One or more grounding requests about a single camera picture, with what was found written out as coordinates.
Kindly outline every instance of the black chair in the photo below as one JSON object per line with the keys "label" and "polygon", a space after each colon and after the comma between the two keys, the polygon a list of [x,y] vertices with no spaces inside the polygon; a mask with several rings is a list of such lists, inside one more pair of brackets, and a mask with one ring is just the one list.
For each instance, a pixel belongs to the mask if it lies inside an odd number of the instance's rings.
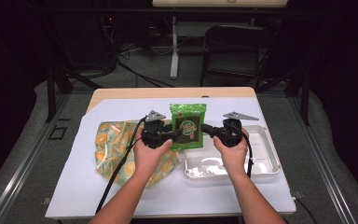
{"label": "black chair", "polygon": [[263,79],[275,34],[258,26],[217,25],[205,34],[200,86],[208,75],[255,79],[254,89]]}

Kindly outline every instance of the human hand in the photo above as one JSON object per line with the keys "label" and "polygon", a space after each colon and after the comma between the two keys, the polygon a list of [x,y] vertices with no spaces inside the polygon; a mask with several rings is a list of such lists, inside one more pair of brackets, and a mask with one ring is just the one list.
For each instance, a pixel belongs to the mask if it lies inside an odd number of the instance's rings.
{"label": "human hand", "polygon": [[[242,128],[242,132],[249,137],[248,132]],[[217,136],[213,137],[213,144],[222,154],[223,165],[229,176],[245,174],[245,158],[248,151],[248,144],[244,138],[234,147],[226,147]]]}
{"label": "human hand", "polygon": [[172,139],[167,140],[164,144],[157,148],[150,148],[142,141],[142,129],[136,133],[135,139],[139,139],[135,143],[135,172],[134,175],[150,178],[155,172],[161,156],[171,147]]}

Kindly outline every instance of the snack package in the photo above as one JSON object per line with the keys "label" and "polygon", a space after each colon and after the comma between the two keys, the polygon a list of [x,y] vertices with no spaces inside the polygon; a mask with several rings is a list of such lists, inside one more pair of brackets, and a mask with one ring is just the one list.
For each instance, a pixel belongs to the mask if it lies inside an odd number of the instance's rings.
{"label": "snack package", "polygon": [[[97,161],[96,170],[103,177],[110,179],[116,170],[121,159],[124,157],[128,142],[131,140],[138,121],[112,121],[103,122],[98,128],[95,137],[95,159]],[[146,184],[147,188],[153,187],[159,180],[167,176],[180,160],[176,151],[168,150],[162,155],[158,168],[152,174]],[[135,158],[133,150],[128,155],[126,163],[121,167],[115,183],[123,185],[133,175],[135,171]]]}
{"label": "snack package", "polygon": [[206,104],[171,104],[172,128],[181,128],[183,133],[176,137],[171,149],[203,147],[201,124],[204,122]]}

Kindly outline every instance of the yellow patterned bag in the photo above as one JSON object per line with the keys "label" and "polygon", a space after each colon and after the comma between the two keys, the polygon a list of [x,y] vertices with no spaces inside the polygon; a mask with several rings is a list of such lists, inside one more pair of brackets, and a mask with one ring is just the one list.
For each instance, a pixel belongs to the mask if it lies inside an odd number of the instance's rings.
{"label": "yellow patterned bag", "polygon": [[[95,159],[97,172],[110,179],[121,159],[126,154],[127,144],[131,140],[138,121],[112,121],[100,124],[95,138]],[[167,176],[178,164],[179,156],[176,151],[168,150],[162,155],[158,168],[152,174],[146,187],[153,187],[160,179]],[[130,152],[126,163],[118,173],[115,183],[123,185],[135,171],[135,159],[133,150]]]}

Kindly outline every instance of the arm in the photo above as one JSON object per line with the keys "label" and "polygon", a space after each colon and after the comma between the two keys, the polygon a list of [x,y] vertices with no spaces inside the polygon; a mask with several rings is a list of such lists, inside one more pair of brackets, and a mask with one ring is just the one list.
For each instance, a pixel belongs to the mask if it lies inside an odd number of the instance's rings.
{"label": "arm", "polygon": [[[136,139],[139,138],[141,138],[141,130],[136,134]],[[161,147],[152,149],[145,146],[141,139],[137,141],[134,147],[134,174],[90,223],[130,223],[147,181],[156,170],[160,157],[171,145],[170,139]]]}
{"label": "arm", "polygon": [[218,137],[213,138],[222,154],[223,164],[234,186],[245,223],[285,223],[245,173],[247,144],[244,138],[234,147],[226,147]]}

